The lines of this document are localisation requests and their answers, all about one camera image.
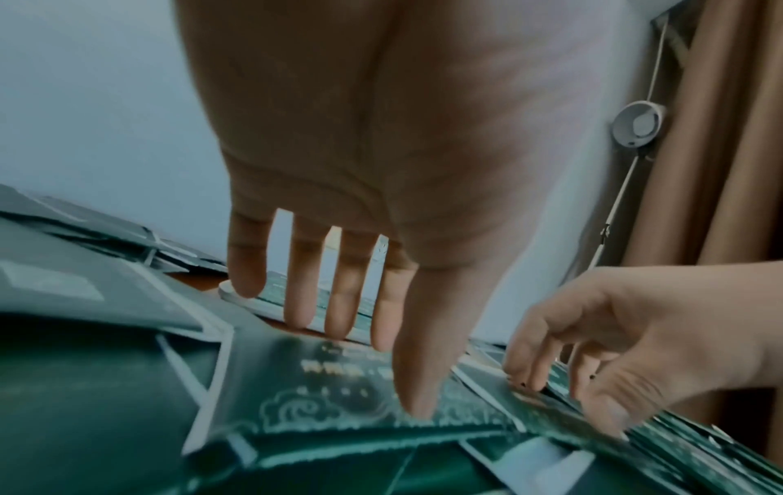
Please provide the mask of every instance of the curtain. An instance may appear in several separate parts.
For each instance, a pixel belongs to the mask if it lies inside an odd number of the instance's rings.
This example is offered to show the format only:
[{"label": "curtain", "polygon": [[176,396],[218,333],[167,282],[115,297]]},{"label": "curtain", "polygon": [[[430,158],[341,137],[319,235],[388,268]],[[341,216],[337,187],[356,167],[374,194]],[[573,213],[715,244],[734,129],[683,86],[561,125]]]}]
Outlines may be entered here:
[{"label": "curtain", "polygon": [[[670,117],[623,265],[779,259],[783,1],[704,3]],[[783,464],[780,391],[714,393],[674,410]]]}]

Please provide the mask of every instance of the hand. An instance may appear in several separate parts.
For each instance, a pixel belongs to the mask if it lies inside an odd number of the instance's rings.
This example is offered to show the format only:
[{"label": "hand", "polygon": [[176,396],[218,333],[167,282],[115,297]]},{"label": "hand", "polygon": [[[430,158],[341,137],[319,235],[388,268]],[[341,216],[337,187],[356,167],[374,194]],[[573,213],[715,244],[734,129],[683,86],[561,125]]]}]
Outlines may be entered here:
[{"label": "hand", "polygon": [[429,416],[573,159],[613,2],[179,0],[231,177],[237,292],[263,288],[272,220],[291,210],[285,319],[305,326],[326,233],[340,226],[326,331],[342,337],[387,235],[373,343],[393,343],[400,400]]},{"label": "hand", "polygon": [[528,310],[504,369],[541,390],[576,344],[572,393],[594,426],[620,435],[703,392],[779,385],[781,296],[783,263],[595,269]]}]

